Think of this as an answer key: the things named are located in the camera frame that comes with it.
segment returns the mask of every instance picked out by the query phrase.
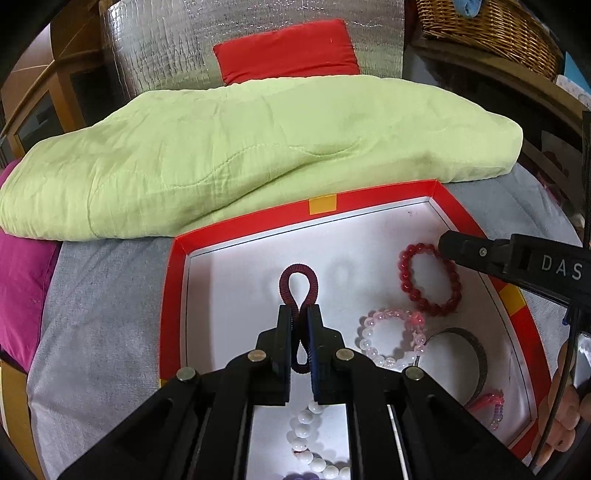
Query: black cable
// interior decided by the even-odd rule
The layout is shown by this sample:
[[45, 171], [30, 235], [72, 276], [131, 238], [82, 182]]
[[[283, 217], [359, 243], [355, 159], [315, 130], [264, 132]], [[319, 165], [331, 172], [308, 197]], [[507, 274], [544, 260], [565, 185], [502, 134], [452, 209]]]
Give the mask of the black cable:
[[550, 409], [550, 414], [548, 415], [548, 422], [544, 428], [542, 433], [542, 437], [540, 439], [540, 443], [535, 450], [534, 456], [530, 462], [530, 469], [533, 470], [540, 459], [540, 455], [542, 454], [542, 448], [544, 447], [546, 440], [548, 440], [548, 435], [550, 435], [550, 429], [552, 428], [552, 423], [556, 418], [556, 413], [558, 412], [558, 407], [560, 406], [560, 401], [562, 400], [562, 396], [564, 394], [564, 390], [566, 389], [567, 380], [569, 378], [570, 373], [570, 364], [573, 361], [573, 354], [574, 348], [577, 343], [577, 338], [579, 336], [579, 309], [576, 307], [569, 307], [567, 311], [567, 319], [570, 323], [570, 332], [569, 332], [569, 339], [566, 347], [566, 356], [564, 358], [564, 366], [562, 367], [562, 373], [560, 377], [560, 382], [558, 384], [558, 390], [556, 391], [556, 396], [554, 398], [554, 402], [552, 403], [552, 408]]
[[[585, 227], [583, 232], [583, 248], [585, 250], [589, 249], [589, 241], [591, 239], [591, 169], [589, 168], [591, 165], [591, 112], [583, 112], [583, 155], [582, 155], [582, 177], [584, 178], [583, 188], [585, 192]], [[571, 363], [573, 361], [574, 356], [574, 349], [576, 347], [577, 338], [580, 334], [580, 318], [581, 312], [579, 311], [578, 307], [569, 306], [569, 309], [566, 313], [567, 321], [570, 325], [569, 331], [569, 339], [566, 346], [566, 356], [564, 358], [564, 365], [562, 367], [562, 373], [560, 377], [560, 382], [558, 383], [558, 390], [556, 391], [556, 396], [554, 398], [554, 402], [552, 403], [552, 408], [550, 409], [550, 414], [548, 415], [548, 422], [544, 427], [544, 431], [542, 432], [542, 436], [540, 439], [540, 443], [537, 446], [534, 455], [530, 462], [530, 469], [533, 470], [540, 459], [540, 455], [542, 453], [542, 448], [544, 447], [546, 440], [548, 440], [548, 435], [550, 435], [550, 430], [552, 428], [552, 424], [554, 423], [554, 419], [556, 418], [556, 413], [558, 412], [558, 407], [560, 406], [560, 402], [562, 401], [562, 397], [564, 395], [564, 390], [566, 389], [566, 384], [569, 379], [569, 374], [571, 371]]]

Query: green blanket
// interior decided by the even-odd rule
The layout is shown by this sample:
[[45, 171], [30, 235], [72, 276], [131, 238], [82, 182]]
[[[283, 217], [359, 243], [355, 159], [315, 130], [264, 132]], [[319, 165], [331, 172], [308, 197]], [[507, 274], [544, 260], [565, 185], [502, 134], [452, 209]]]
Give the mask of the green blanket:
[[146, 92], [33, 147], [0, 190], [0, 226], [75, 241], [174, 236], [328, 193], [495, 177], [521, 142], [511, 120], [398, 79]]

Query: wicker basket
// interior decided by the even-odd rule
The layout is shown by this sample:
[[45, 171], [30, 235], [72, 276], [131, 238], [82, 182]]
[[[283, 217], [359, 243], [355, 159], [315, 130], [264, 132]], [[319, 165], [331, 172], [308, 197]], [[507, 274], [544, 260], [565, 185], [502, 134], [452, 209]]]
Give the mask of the wicker basket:
[[554, 80], [562, 52], [544, 29], [514, 0], [483, 0], [478, 15], [459, 15], [452, 0], [416, 0], [426, 37], [486, 50]]

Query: clear beaded bracelet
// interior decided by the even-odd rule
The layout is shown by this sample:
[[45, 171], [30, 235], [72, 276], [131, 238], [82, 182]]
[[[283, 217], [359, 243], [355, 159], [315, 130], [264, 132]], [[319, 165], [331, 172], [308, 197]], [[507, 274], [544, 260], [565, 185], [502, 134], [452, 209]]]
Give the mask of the clear beaded bracelet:
[[[384, 357], [378, 353], [378, 350], [372, 346], [372, 338], [375, 335], [374, 327], [378, 322], [386, 319], [399, 318], [404, 321], [404, 328], [407, 332], [412, 332], [413, 340], [411, 342], [411, 355], [407, 358], [405, 355], [400, 361], [397, 361], [393, 356]], [[363, 321], [363, 332], [361, 332], [361, 340], [359, 341], [359, 348], [365, 352], [365, 355], [379, 367], [396, 368], [406, 367], [412, 365], [417, 359], [417, 355], [422, 355], [425, 352], [425, 343], [427, 342], [425, 317], [421, 312], [409, 310], [393, 310], [385, 309], [383, 311], [370, 312], [370, 315]]]
[[493, 404], [495, 406], [495, 412], [492, 415], [492, 419], [488, 424], [488, 429], [495, 432], [499, 429], [499, 423], [503, 421], [503, 405], [505, 405], [505, 396], [502, 390], [496, 390], [492, 393], [487, 393], [476, 399], [474, 402], [466, 405], [466, 410], [474, 414], [481, 408], [487, 405]]

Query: reflective foil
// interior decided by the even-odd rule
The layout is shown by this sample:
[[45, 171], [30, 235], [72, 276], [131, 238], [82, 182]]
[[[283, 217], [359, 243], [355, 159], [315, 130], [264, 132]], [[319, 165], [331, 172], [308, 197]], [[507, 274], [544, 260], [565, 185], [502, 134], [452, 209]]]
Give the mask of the reflective foil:
[[214, 45], [329, 18], [347, 22], [362, 73], [401, 77], [403, 0], [121, 0], [103, 15], [103, 45], [133, 98], [220, 86]]

